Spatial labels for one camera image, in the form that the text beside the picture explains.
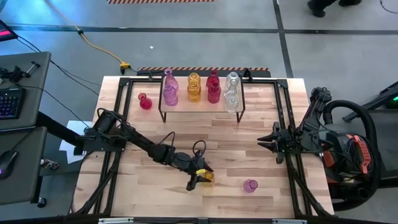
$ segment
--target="butcher block tabletop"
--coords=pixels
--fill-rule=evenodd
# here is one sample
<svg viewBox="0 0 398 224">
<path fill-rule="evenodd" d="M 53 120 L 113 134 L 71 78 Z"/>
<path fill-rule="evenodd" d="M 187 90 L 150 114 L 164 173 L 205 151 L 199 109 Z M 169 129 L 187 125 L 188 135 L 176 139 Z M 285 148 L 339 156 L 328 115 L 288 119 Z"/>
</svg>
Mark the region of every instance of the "butcher block tabletop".
<svg viewBox="0 0 398 224">
<path fill-rule="evenodd" d="M 113 110 L 119 79 L 104 77 L 97 108 Z M 291 78 L 287 82 L 298 126 L 308 108 L 304 80 Z M 189 175 L 155 163 L 145 151 L 128 143 L 119 166 L 112 217 L 294 217 L 286 163 L 276 164 L 275 154 L 258 146 L 256 141 L 270 134 L 273 123 L 278 121 L 272 85 L 244 84 L 246 112 L 239 124 L 236 114 L 229 113 L 168 113 L 167 122 L 163 123 L 157 107 L 159 91 L 160 83 L 135 83 L 127 121 L 154 142 L 175 131 L 176 152 L 192 155 L 193 143 L 199 139 L 206 141 L 205 159 L 214 170 L 214 186 L 199 183 L 195 190 L 188 192 L 185 187 Z M 152 100 L 150 110 L 139 106 L 139 93 L 145 93 Z M 119 113 L 124 108 L 125 94 L 126 90 Z M 98 119 L 94 114 L 93 122 Z M 321 160 L 311 154 L 302 157 L 308 188 L 326 211 L 334 213 Z M 93 152 L 82 164 L 73 200 L 75 210 L 83 206 L 97 187 L 103 159 L 104 152 Z M 243 182 L 247 179 L 258 182 L 255 192 L 243 190 Z M 299 188 L 297 192 L 304 212 Z M 101 210 L 107 196 L 108 187 Z"/>
</svg>

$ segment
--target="purple glass bottle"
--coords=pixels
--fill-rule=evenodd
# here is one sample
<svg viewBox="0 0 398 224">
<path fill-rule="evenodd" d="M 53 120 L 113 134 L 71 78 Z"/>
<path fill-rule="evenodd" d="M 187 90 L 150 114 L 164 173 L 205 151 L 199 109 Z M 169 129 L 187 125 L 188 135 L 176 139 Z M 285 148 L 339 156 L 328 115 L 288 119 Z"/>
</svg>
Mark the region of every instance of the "purple glass bottle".
<svg viewBox="0 0 398 224">
<path fill-rule="evenodd" d="M 165 78 L 165 86 L 170 85 L 174 88 L 174 90 L 177 92 L 178 91 L 178 82 L 176 81 L 176 79 L 173 76 L 173 70 L 166 68 L 164 70 L 164 73 L 166 75 Z"/>
<path fill-rule="evenodd" d="M 164 86 L 163 97 L 164 102 L 169 106 L 175 106 L 178 103 L 177 91 L 175 91 L 175 88 L 170 85 Z"/>
<path fill-rule="evenodd" d="M 243 183 L 243 189 L 247 193 L 253 193 L 257 189 L 258 186 L 259 186 L 259 184 L 255 180 L 246 180 Z"/>
</svg>

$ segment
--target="person's foot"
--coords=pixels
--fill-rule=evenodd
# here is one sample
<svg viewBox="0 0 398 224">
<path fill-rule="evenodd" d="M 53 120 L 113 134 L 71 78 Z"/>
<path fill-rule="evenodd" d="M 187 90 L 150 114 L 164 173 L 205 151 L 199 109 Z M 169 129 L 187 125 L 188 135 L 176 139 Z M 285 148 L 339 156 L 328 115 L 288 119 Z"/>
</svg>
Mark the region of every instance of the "person's foot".
<svg viewBox="0 0 398 224">
<path fill-rule="evenodd" d="M 356 6 L 357 4 L 361 3 L 361 1 L 362 0 L 340 0 L 338 5 L 341 7 Z"/>
<path fill-rule="evenodd" d="M 316 17 L 322 18 L 326 15 L 326 13 L 324 12 L 324 10 L 319 10 L 316 9 L 315 6 L 313 5 L 313 1 L 309 1 L 308 2 L 308 6 L 312 11 L 312 14 Z"/>
</svg>

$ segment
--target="yellow black striped tape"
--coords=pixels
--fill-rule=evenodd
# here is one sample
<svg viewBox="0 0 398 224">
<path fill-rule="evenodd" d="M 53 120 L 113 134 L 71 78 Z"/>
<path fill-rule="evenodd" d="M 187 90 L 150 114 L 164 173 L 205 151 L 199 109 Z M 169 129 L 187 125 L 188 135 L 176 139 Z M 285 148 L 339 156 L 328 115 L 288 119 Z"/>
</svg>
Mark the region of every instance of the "yellow black striped tape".
<svg viewBox="0 0 398 224">
<path fill-rule="evenodd" d="M 139 71 L 148 70 L 165 70 L 166 68 L 171 68 L 172 70 L 200 70 L 200 71 L 243 71 L 246 67 L 142 67 L 138 68 Z M 251 71 L 268 71 L 268 68 L 254 67 L 248 68 Z"/>
<path fill-rule="evenodd" d="M 213 2 L 214 0 L 107 0 L 108 4 Z"/>
</svg>

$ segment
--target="concrete floor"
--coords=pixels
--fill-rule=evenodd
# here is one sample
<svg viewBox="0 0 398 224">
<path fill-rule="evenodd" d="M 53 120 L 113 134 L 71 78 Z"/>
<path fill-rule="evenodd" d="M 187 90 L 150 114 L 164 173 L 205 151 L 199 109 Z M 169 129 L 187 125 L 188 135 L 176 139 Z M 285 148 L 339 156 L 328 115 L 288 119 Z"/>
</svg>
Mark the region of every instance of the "concrete floor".
<svg viewBox="0 0 398 224">
<path fill-rule="evenodd" d="M 44 1 L 10 0 L 1 10 L 5 2 L 0 0 L 0 18 L 9 25 L 70 25 Z M 376 0 L 363 0 L 356 7 L 344 9 L 334 4 L 326 9 L 323 19 L 309 14 L 306 0 L 114 5 L 106 4 L 105 0 L 51 2 L 79 26 L 164 28 L 159 32 L 131 29 L 129 32 L 85 33 L 90 41 L 114 52 L 134 68 L 269 67 L 272 77 L 285 78 L 289 73 L 289 65 L 285 63 L 288 57 L 292 75 L 305 79 L 308 94 L 316 86 L 325 86 L 332 92 L 333 99 L 359 104 L 397 81 L 398 35 L 393 32 L 381 35 L 375 30 L 398 30 L 398 15 L 384 11 Z M 280 14 L 274 10 L 277 3 Z M 384 5 L 398 11 L 396 0 L 384 0 Z M 286 42 L 281 42 L 281 27 L 276 19 L 279 16 L 285 29 L 339 30 L 346 34 L 286 34 Z M 168 28 L 212 30 L 181 33 L 167 32 Z M 228 33 L 216 29 L 236 30 Z M 356 30 L 361 30 L 362 34 L 350 34 Z M 104 75 L 119 75 L 118 61 L 86 45 L 76 32 L 16 32 L 40 50 L 51 52 L 53 61 L 75 75 L 95 83 L 101 83 Z M 0 55 L 26 52 L 30 49 L 16 40 L 0 42 Z M 98 86 L 91 87 L 99 91 Z M 81 119 L 91 121 L 96 95 L 69 80 L 53 65 L 49 68 L 45 88 Z M 75 119 L 46 94 L 40 110 L 64 125 Z M 335 118 L 346 112 L 337 111 Z M 387 116 L 378 119 L 398 120 Z M 65 155 L 58 152 L 60 140 L 47 139 L 45 155 L 64 160 Z M 382 141 L 394 143 L 391 139 Z M 391 151 L 386 150 L 382 154 L 389 157 Z M 78 164 L 72 165 L 72 169 L 78 170 Z M 0 220 L 66 214 L 76 178 L 76 174 L 46 177 L 42 189 L 42 196 L 48 200 L 45 208 L 38 209 L 28 203 L 0 206 Z M 337 214 L 345 218 L 397 223 L 397 199 L 398 190 L 379 190 L 364 205 Z"/>
</svg>

